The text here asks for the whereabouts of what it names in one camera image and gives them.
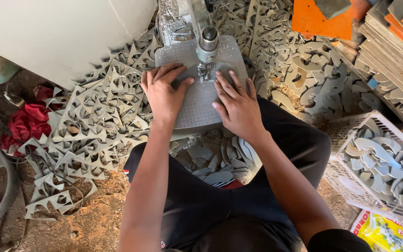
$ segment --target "hand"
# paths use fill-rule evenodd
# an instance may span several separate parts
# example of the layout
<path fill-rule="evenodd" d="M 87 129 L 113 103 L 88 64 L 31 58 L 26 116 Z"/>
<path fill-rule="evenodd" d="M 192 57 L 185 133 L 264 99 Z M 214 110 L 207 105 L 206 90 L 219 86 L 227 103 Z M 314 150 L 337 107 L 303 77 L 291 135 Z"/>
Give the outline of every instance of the hand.
<path fill-rule="evenodd" d="M 236 89 L 228 83 L 220 71 L 217 71 L 216 75 L 214 84 L 223 105 L 219 102 L 213 102 L 212 106 L 222 118 L 223 126 L 250 144 L 266 138 L 268 131 L 262 124 L 256 89 L 251 79 L 247 79 L 250 90 L 250 95 L 248 95 L 234 71 L 229 71 L 229 75 Z"/>
<path fill-rule="evenodd" d="M 194 83 L 194 78 L 189 77 L 176 90 L 171 87 L 172 81 L 185 70 L 183 64 L 173 63 L 142 73 L 141 87 L 147 95 L 156 124 L 171 125 L 173 128 L 186 90 Z"/>

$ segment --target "person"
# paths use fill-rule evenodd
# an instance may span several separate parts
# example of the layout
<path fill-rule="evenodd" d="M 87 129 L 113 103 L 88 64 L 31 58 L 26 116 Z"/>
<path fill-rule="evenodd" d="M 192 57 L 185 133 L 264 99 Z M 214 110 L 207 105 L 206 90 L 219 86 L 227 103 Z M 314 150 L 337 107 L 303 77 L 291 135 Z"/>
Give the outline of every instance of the person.
<path fill-rule="evenodd" d="M 330 138 L 256 96 L 238 76 L 217 72 L 220 100 L 212 106 L 223 126 L 247 141 L 263 167 L 236 189 L 211 186 L 169 155 L 178 111 L 192 77 L 174 90 L 186 70 L 170 64 L 143 72 L 142 88 L 154 113 L 147 143 L 133 148 L 125 164 L 131 183 L 125 199 L 118 251 L 232 252 L 371 251 L 341 229 L 317 193 L 330 155 Z"/>

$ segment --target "black pants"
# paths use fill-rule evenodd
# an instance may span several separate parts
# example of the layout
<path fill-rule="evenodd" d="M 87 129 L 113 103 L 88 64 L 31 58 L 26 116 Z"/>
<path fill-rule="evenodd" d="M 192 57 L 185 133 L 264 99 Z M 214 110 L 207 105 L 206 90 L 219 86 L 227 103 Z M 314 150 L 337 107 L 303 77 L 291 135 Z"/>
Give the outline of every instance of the black pants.
<path fill-rule="evenodd" d="M 296 168 L 317 188 L 330 156 L 328 135 L 271 101 L 261 97 L 257 101 L 265 129 Z M 131 183 L 145 147 L 146 143 L 143 143 L 133 148 L 125 164 Z M 221 189 L 192 175 L 169 156 L 169 184 L 161 227 L 166 249 L 186 250 L 208 228 L 236 216 L 277 222 L 296 234 L 292 222 L 280 208 L 270 188 L 265 169 L 261 168 L 245 186 Z"/>

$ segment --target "white panel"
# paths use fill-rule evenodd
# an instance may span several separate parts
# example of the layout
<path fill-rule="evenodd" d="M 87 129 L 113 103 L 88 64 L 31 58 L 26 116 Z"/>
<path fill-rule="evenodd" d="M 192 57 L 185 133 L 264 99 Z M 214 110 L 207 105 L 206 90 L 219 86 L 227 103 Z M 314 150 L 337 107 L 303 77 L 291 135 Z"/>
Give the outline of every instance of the white panel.
<path fill-rule="evenodd" d="M 156 0 L 0 0 L 0 56 L 72 90 L 145 31 Z"/>

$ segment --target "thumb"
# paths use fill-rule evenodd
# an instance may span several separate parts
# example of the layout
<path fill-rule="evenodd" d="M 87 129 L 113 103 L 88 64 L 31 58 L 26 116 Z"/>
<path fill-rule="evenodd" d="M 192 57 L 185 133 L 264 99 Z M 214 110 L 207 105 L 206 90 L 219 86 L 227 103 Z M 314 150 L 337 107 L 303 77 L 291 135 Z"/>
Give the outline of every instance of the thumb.
<path fill-rule="evenodd" d="M 178 86 L 177 92 L 181 92 L 183 94 L 186 93 L 187 89 L 194 83 L 195 80 L 193 77 L 189 77 L 187 79 L 184 79 L 180 85 Z"/>
<path fill-rule="evenodd" d="M 228 115 L 228 111 L 226 109 L 226 107 L 223 104 L 220 104 L 218 102 L 213 102 L 212 106 L 216 109 L 217 113 L 219 113 L 220 117 L 222 118 L 222 121 L 224 123 L 227 123 L 230 121 L 229 115 Z"/>

